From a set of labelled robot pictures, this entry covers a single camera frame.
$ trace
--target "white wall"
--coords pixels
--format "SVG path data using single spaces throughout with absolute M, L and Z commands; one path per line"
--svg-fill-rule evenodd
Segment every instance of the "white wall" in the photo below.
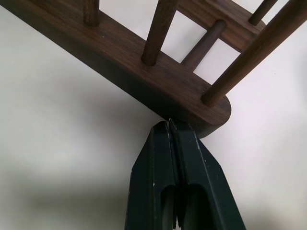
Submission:
M 156 3 L 101 10 L 146 39 Z M 130 170 L 161 118 L 2 7 L 0 31 L 0 229 L 123 229 Z M 177 12 L 162 50 L 181 61 L 204 33 Z M 248 230 L 307 228 L 306 37 L 307 23 L 239 83 L 230 120 L 202 140 Z M 238 54 L 219 40 L 195 72 L 213 83 Z

